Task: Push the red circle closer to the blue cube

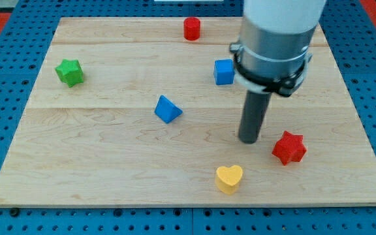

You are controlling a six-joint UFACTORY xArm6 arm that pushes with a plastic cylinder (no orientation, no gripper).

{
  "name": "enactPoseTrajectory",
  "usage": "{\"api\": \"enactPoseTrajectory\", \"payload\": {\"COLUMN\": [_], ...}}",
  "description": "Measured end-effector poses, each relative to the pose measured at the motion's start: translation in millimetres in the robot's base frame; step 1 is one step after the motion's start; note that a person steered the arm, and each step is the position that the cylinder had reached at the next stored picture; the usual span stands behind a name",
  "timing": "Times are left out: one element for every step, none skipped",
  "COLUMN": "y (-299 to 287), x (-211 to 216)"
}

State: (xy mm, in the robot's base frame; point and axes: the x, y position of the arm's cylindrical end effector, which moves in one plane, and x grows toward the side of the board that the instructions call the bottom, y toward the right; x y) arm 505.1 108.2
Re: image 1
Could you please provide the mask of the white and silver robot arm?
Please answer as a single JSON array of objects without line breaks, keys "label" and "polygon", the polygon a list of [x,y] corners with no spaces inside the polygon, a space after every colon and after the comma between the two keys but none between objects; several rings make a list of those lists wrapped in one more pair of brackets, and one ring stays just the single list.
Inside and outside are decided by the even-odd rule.
[{"label": "white and silver robot arm", "polygon": [[244,0],[229,46],[237,83],[257,94],[291,96],[304,81],[309,44],[326,0]]}]

